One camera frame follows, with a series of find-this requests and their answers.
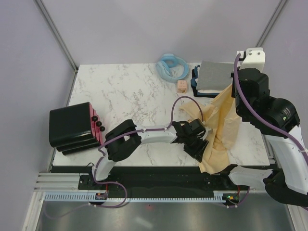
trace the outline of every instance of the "marble table surface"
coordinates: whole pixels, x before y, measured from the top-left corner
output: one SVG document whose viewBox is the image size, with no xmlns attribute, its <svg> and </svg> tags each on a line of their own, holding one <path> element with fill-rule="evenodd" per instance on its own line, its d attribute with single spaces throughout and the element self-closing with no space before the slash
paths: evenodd
<svg viewBox="0 0 308 231">
<path fill-rule="evenodd" d="M 191 79 L 190 63 L 186 80 Z M 180 76 L 182 67 L 173 68 Z M 96 64 L 81 65 L 69 105 L 90 102 L 106 127 L 105 134 L 126 119 L 144 126 L 165 125 L 170 121 L 171 107 L 181 95 L 193 96 L 191 87 L 187 94 L 178 94 L 176 85 L 161 79 L 155 64 Z M 194 97 L 208 104 L 212 99 Z M 179 106 L 189 102 L 180 100 L 174 111 L 174 121 L 190 117 Z M 236 144 L 228 151 L 231 164 L 245 166 L 269 165 L 268 155 L 259 130 L 249 123 L 241 123 Z M 90 149 L 70 155 L 56 152 L 54 166 L 85 166 L 96 163 L 101 154 Z M 183 144 L 153 143 L 139 146 L 118 166 L 197 166 L 198 162 L 183 151 Z"/>
</svg>

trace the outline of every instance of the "black knob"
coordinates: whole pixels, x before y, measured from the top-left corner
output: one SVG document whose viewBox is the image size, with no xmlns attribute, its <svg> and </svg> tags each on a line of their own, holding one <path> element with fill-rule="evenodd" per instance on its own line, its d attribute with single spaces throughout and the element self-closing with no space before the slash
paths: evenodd
<svg viewBox="0 0 308 231">
<path fill-rule="evenodd" d="M 97 116 L 92 116 L 92 121 L 96 122 L 98 120 L 98 117 Z"/>
<path fill-rule="evenodd" d="M 96 126 L 100 127 L 101 125 L 103 125 L 103 124 L 101 123 L 101 121 L 97 121 L 97 122 L 96 122 Z"/>
</svg>

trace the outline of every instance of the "crumpled fabric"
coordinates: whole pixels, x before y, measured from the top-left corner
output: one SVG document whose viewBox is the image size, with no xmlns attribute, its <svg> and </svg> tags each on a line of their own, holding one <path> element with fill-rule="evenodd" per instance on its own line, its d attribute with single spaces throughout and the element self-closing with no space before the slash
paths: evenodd
<svg viewBox="0 0 308 231">
<path fill-rule="evenodd" d="M 231 97 L 231 92 L 232 84 L 215 97 L 211 104 L 199 104 L 205 126 L 213 130 L 206 137 L 209 143 L 199 165 L 201 172 L 214 174 L 230 165 L 227 150 L 235 144 L 242 120 L 235 112 L 235 99 Z M 200 110 L 194 102 L 183 104 L 180 109 L 193 119 L 201 119 Z"/>
</svg>

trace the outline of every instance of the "purple cable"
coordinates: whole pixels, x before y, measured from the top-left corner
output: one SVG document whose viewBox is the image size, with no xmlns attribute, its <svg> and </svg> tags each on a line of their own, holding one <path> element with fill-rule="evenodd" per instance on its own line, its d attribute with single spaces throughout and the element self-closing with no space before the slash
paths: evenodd
<svg viewBox="0 0 308 231">
<path fill-rule="evenodd" d="M 235 81 L 235 86 L 236 86 L 236 89 L 237 89 L 237 92 L 239 93 L 243 103 L 245 104 L 245 106 L 247 107 L 247 109 L 250 111 L 250 113 L 255 117 L 257 118 L 257 120 L 259 120 L 262 124 L 266 125 L 267 127 L 273 129 L 274 131 L 276 132 L 279 132 L 280 134 L 288 137 L 290 140 L 292 140 L 295 145 L 299 148 L 300 151 L 302 151 L 302 155 L 308 165 L 308 155 L 307 155 L 307 152 L 306 150 L 304 149 L 304 147 L 301 145 L 301 143 L 292 135 L 290 135 L 288 132 L 270 124 L 269 122 L 267 122 L 266 120 L 264 120 L 261 116 L 258 115 L 257 112 L 254 111 L 254 109 L 250 106 L 249 102 L 247 101 L 247 99 L 245 98 L 244 94 L 243 94 L 243 91 L 241 89 L 241 85 L 240 85 L 240 81 L 239 81 L 239 76 L 238 76 L 238 73 L 237 73 L 237 64 L 239 62 L 239 59 L 240 59 L 240 56 L 241 54 L 238 54 L 235 58 L 235 61 L 234 61 L 234 66 L 233 66 L 233 71 L 234 71 L 234 81 Z"/>
<path fill-rule="evenodd" d="M 68 215 L 68 214 L 70 214 L 70 213 L 72 213 L 72 212 L 75 212 L 76 210 L 78 210 L 78 209 L 80 209 L 80 208 L 82 208 L 82 207 L 85 207 L 85 206 L 89 206 L 89 204 L 82 204 L 82 205 L 80 205 L 80 206 L 77 206 L 77 207 L 73 208 L 72 210 L 68 211 L 67 213 L 64 213 L 63 215 L 57 216 L 57 217 L 52 217 L 52 216 L 48 215 L 48 214 L 47 214 L 47 211 L 46 211 L 46 206 L 44 206 L 43 212 L 44 212 L 45 216 L 46 216 L 48 219 L 57 220 L 57 219 L 60 219 L 60 218 L 66 216 L 66 215 Z"/>
<path fill-rule="evenodd" d="M 189 97 L 189 96 L 181 96 L 181 97 L 178 97 L 177 100 L 175 100 L 175 102 L 173 103 L 173 106 L 172 106 L 172 109 L 171 109 L 171 121 L 170 121 L 170 124 L 167 126 L 167 129 L 170 128 L 170 127 L 172 126 L 173 111 L 174 111 L 175 104 L 177 103 L 177 101 L 179 101 L 179 99 L 182 99 L 182 98 L 188 98 L 188 99 L 191 99 L 192 101 L 194 101 L 194 102 L 197 104 L 197 106 L 198 106 L 198 108 L 199 108 L 199 110 L 200 110 L 202 121 L 204 120 L 203 114 L 202 114 L 202 110 L 201 110 L 201 107 L 199 106 L 198 102 L 197 102 L 196 100 L 194 100 L 193 98 Z M 163 131 L 163 130 L 165 130 L 165 128 L 149 128 L 149 129 L 146 129 L 145 131 Z M 115 182 L 115 181 L 99 182 L 99 181 L 96 180 L 96 171 L 97 171 L 97 167 L 98 167 L 98 165 L 100 164 L 100 162 L 103 160 L 103 158 L 105 157 L 105 152 L 102 151 L 101 148 L 103 148 L 103 147 L 105 147 L 106 145 L 112 143 L 113 141 L 116 141 L 117 139 L 120 139 L 120 138 L 122 138 L 122 137 L 124 137 L 124 136 L 129 136 L 129 135 L 131 135 L 131 134 L 138 133 L 138 132 L 144 132 L 144 130 L 143 130 L 143 129 L 140 129 L 140 130 L 136 130 L 136 131 L 126 132 L 126 133 L 124 133 L 124 134 L 122 134 L 122 135 L 119 135 L 119 136 L 117 136 L 117 137 L 115 137 L 115 138 L 113 138 L 113 139 L 111 139 L 111 140 L 105 142 L 102 146 L 100 146 L 100 147 L 98 148 L 98 151 L 99 151 L 100 153 L 102 153 L 103 156 L 98 160 L 97 164 L 95 165 L 95 170 L 94 170 L 94 174 L 93 174 L 94 182 L 97 183 L 97 184 L 99 184 L 99 185 L 104 185 L 104 184 L 116 184 L 116 185 L 121 186 L 121 187 L 124 189 L 125 198 L 124 198 L 124 200 L 123 200 L 121 203 L 119 203 L 118 205 L 110 205 L 110 206 L 108 206 L 108 205 L 96 205 L 97 207 L 102 207 L 102 208 L 119 208 L 119 207 L 121 207 L 121 206 L 124 205 L 124 203 L 125 203 L 125 201 L 127 200 L 127 197 L 128 197 L 128 195 L 127 195 L 127 190 L 126 190 L 126 188 L 124 187 L 123 184 L 121 184 L 121 183 L 119 183 L 119 182 Z M 78 210 L 78 209 L 80 209 L 80 208 L 82 208 L 82 207 L 84 207 L 84 206 L 88 206 L 88 205 L 89 205 L 89 204 L 80 205 L 80 206 L 78 206 L 78 207 L 72 209 L 71 211 L 69 211 L 69 212 L 67 212 L 67 213 L 64 213 L 63 215 L 58 216 L 58 217 L 52 217 L 52 216 L 48 215 L 47 212 L 46 212 L 46 209 L 45 209 L 45 207 L 44 207 L 44 214 L 45 214 L 45 216 L 46 216 L 47 218 L 49 218 L 49 219 L 59 219 L 59 218 L 62 218 L 62 217 L 64 217 L 64 216 L 66 216 L 66 215 L 68 215 L 68 214 L 70 214 L 70 213 L 72 213 L 72 212 L 74 212 L 74 211 L 76 211 L 76 210 Z"/>
<path fill-rule="evenodd" d="M 96 166 L 95 166 L 95 170 L 94 170 L 94 174 L 93 174 L 94 182 L 97 183 L 97 184 L 100 184 L 100 185 L 104 185 L 104 184 L 117 184 L 117 185 L 121 186 L 121 187 L 124 189 L 125 197 L 124 197 L 124 200 L 123 200 L 121 203 L 117 204 L 117 205 L 96 205 L 96 206 L 97 206 L 97 207 L 101 207 L 101 208 L 119 208 L 119 207 L 121 207 L 121 206 L 125 203 L 125 201 L 127 200 L 127 190 L 126 190 L 126 188 L 124 187 L 123 184 L 121 184 L 121 183 L 119 183 L 119 182 L 116 182 L 116 181 L 99 182 L 99 181 L 96 180 L 96 171 L 97 171 L 97 167 L 100 165 L 101 161 L 104 159 L 104 156 L 105 156 L 104 151 L 101 151 L 101 150 L 100 150 L 100 152 L 103 154 L 103 156 L 98 160 L 98 162 L 97 162 L 97 164 L 96 164 Z"/>
<path fill-rule="evenodd" d="M 199 110 L 200 110 L 200 114 L 201 114 L 202 121 L 203 121 L 203 120 L 204 120 L 204 118 L 203 118 L 203 113 L 202 113 L 201 107 L 200 107 L 200 105 L 198 104 L 198 102 L 197 102 L 196 100 L 194 100 L 192 97 L 189 97 L 189 96 L 181 96 L 181 97 L 178 97 L 177 100 L 175 100 L 174 103 L 173 103 L 173 105 L 172 105 L 172 109 L 171 109 L 171 121 L 170 121 L 170 124 L 169 124 L 166 128 L 148 128 L 148 129 L 146 129 L 146 130 L 139 129 L 139 130 L 135 130 L 135 131 L 126 132 L 126 133 L 124 133 L 124 134 L 122 134 L 122 135 L 119 135 L 119 136 L 117 136 L 117 137 L 112 138 L 111 140 L 105 142 L 103 145 L 101 145 L 101 146 L 98 148 L 98 151 L 99 151 L 100 153 L 102 153 L 103 156 L 98 160 L 98 162 L 97 162 L 96 165 L 95 165 L 95 170 L 94 170 L 94 174 L 93 174 L 94 182 L 97 183 L 97 184 L 100 184 L 100 185 L 104 185 L 104 184 L 117 184 L 117 185 L 121 186 L 121 187 L 124 189 L 124 191 L 125 191 L 125 198 L 124 198 L 124 200 L 123 200 L 121 203 L 119 203 L 118 205 L 111 205 L 111 206 L 107 206 L 107 205 L 97 205 L 97 207 L 103 207 L 103 208 L 119 208 L 119 207 L 123 206 L 123 205 L 124 205 L 124 202 L 127 200 L 127 190 L 126 190 L 126 188 L 124 187 L 124 185 L 122 185 L 121 183 L 118 183 L 118 182 L 115 182 L 115 181 L 99 182 L 99 181 L 96 180 L 96 171 L 97 171 L 97 168 L 98 168 L 98 166 L 100 165 L 100 162 L 101 162 L 101 161 L 103 160 L 103 158 L 105 157 L 105 152 L 102 151 L 101 149 L 102 149 L 103 147 L 107 146 L 108 144 L 110 144 L 110 143 L 112 143 L 112 142 L 114 142 L 114 141 L 116 141 L 116 140 L 118 140 L 118 139 L 120 139 L 120 138 L 123 138 L 124 136 L 128 136 L 128 135 L 131 135 L 131 134 L 134 134 L 134 133 L 145 132 L 145 131 L 163 131 L 163 130 L 165 130 L 165 129 L 169 129 L 169 128 L 172 126 L 174 107 L 175 107 L 176 103 L 177 103 L 180 99 L 182 99 L 182 98 L 188 98 L 188 99 L 194 101 L 194 102 L 197 104 L 197 106 L 198 106 L 198 108 L 199 108 Z"/>
<path fill-rule="evenodd" d="M 217 205 L 222 206 L 222 207 L 226 207 L 226 208 L 237 208 L 241 203 L 243 203 L 246 200 L 246 198 L 248 197 L 249 192 L 250 192 L 250 187 L 248 187 L 247 192 L 246 192 L 244 198 L 237 205 L 228 205 L 228 207 L 225 206 L 225 205 L 221 205 L 221 204 L 217 204 Z"/>
</svg>

